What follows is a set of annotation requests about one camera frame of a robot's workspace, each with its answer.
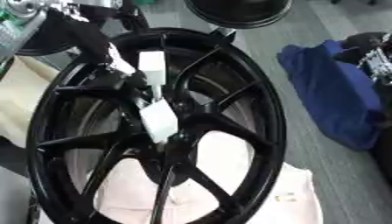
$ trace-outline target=white cloth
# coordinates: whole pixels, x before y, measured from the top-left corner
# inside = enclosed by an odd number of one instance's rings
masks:
[[[0,80],[0,135],[25,147],[32,113],[57,71],[27,57],[16,57]]]
[[[241,139],[210,132],[199,143],[198,167],[228,193],[243,180],[249,165],[249,148]],[[123,160],[108,176],[97,195],[97,209],[125,224],[149,223],[157,186],[132,159]],[[187,223],[218,206],[214,197],[188,180],[174,187],[164,209],[164,223]],[[269,224],[321,224],[319,200],[312,173],[284,164],[275,187],[261,209],[248,222]]]

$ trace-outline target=machine part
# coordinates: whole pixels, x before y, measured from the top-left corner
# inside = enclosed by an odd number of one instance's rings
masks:
[[[179,132],[158,150],[145,133],[134,103],[135,98],[152,95],[77,59],[46,90],[28,134],[28,171],[47,215],[56,224],[117,223],[94,209],[95,192],[119,160],[134,158],[159,185],[151,223],[161,222],[169,189],[187,179],[198,182],[220,202],[216,210],[193,223],[245,223],[268,196],[284,161],[284,113],[267,76],[234,46],[196,31],[151,29],[124,34],[113,43],[120,50],[129,49],[124,58],[132,65],[141,51],[164,49],[168,54],[164,97],[178,117]],[[196,93],[211,101],[196,101]],[[260,118],[255,122],[260,132],[222,114],[242,100],[257,105],[249,111]],[[116,122],[110,126],[112,131],[98,131],[109,117]],[[195,146],[210,130],[242,138],[253,149],[248,174],[233,195],[195,165]],[[75,166],[70,172],[73,158],[90,165],[85,171]]]
[[[108,56],[111,58],[112,62],[108,64],[108,67],[116,71],[120,71],[127,76],[131,76],[136,69],[126,62],[117,50],[117,47],[112,43],[109,43]]]
[[[17,24],[13,19],[0,23],[0,63],[13,57],[39,29],[46,19],[46,12],[40,10],[27,24]]]
[[[22,25],[35,17],[42,5],[34,0],[2,0],[0,9],[10,13]]]
[[[270,25],[283,18],[292,0],[185,0],[188,8],[209,23],[235,29]]]
[[[106,19],[110,17],[111,12],[109,13],[105,8],[81,5],[80,14],[87,18],[91,24],[101,28]],[[59,29],[57,18],[54,18],[53,15],[47,15],[46,21],[41,25],[38,32],[17,54],[36,57],[63,52],[73,46],[69,43],[67,31]]]
[[[357,66],[363,68],[364,65],[367,65],[367,73],[369,73],[372,81],[380,81],[386,86],[392,85],[392,63],[390,62],[390,56],[384,51],[384,48],[389,48],[390,37],[390,33],[385,33],[377,47],[366,53]]]
[[[130,31],[146,30],[149,26],[144,14],[133,4],[125,1],[120,9],[109,9],[82,4],[79,6],[80,15],[87,18],[91,24],[102,27],[107,18],[119,19],[124,27]],[[48,15],[39,31],[17,53],[24,56],[41,56],[65,51],[73,47],[67,32],[59,29],[58,20]]]
[[[61,0],[49,0],[62,3]],[[111,9],[120,9],[123,6],[123,0],[66,0],[68,4],[85,4],[97,7],[105,7]]]

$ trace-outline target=pink cloth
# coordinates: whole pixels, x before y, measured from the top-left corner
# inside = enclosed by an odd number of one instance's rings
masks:
[[[198,167],[228,193],[242,182],[252,153],[241,139],[213,131],[199,143]],[[95,207],[112,220],[125,224],[150,223],[157,186],[138,161],[123,160],[108,175],[95,197]],[[174,187],[164,209],[167,224],[187,223],[214,210],[218,202],[192,180]],[[312,173],[284,164],[269,197],[248,223],[321,224],[321,207]]]

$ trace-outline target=wheel spoke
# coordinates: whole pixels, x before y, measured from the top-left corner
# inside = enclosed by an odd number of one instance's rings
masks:
[[[220,207],[223,210],[236,213],[241,210],[240,204],[197,166],[188,163],[182,164],[179,169],[181,172],[189,175],[190,179],[193,179],[196,183],[206,188],[219,201]]]
[[[165,203],[174,179],[174,166],[171,165],[169,167],[165,167],[157,188],[157,195],[155,198],[154,208],[152,209],[150,224],[160,224],[162,222]]]
[[[84,186],[82,192],[83,197],[89,201],[93,201],[96,191],[113,167],[119,162],[122,154],[123,152],[115,146],[101,155],[97,166]]]
[[[96,167],[93,170],[93,173],[88,179],[83,189],[82,195],[86,197],[88,200],[92,201],[102,181],[108,176],[108,174],[113,169],[113,167],[115,167],[115,165],[121,159],[123,159],[123,154],[125,152],[130,154],[130,150],[131,150],[132,157],[137,158],[139,153],[139,150],[137,148],[148,144],[149,141],[150,139],[147,134],[145,133],[135,134],[131,137],[128,137],[116,143],[109,150],[105,151],[101,155]]]
[[[247,86],[231,93],[223,96],[218,101],[215,101],[216,106],[218,107],[219,112],[224,111],[229,106],[231,106],[236,101],[240,100],[242,97],[246,96],[251,90],[255,89],[259,84],[259,81],[252,82]]]
[[[181,71],[181,73],[178,75],[178,78],[174,82],[174,93],[176,99],[181,97],[181,95],[185,93],[186,89],[188,89],[189,80],[196,74],[195,72],[204,66],[207,59],[210,58],[213,54],[217,53],[220,49],[220,46],[215,47],[212,51],[195,60],[191,65],[187,66]]]
[[[255,150],[255,153],[269,155],[271,153],[271,147],[275,145],[274,143],[261,138],[252,131],[243,128],[224,115],[191,115],[189,118],[184,120],[184,123],[187,128],[195,129],[196,131],[201,132],[202,135],[206,134],[208,131],[218,130],[235,137],[239,137],[251,144]]]
[[[37,147],[43,151],[68,151],[72,149],[107,149],[113,143],[115,136],[115,132],[109,132],[91,136],[65,137],[39,143]]]

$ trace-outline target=dark fabric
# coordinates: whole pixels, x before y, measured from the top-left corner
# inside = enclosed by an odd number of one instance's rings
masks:
[[[383,121],[373,82],[354,65],[333,60],[341,52],[327,40],[313,48],[286,46],[277,57],[318,128],[355,150],[374,146]]]

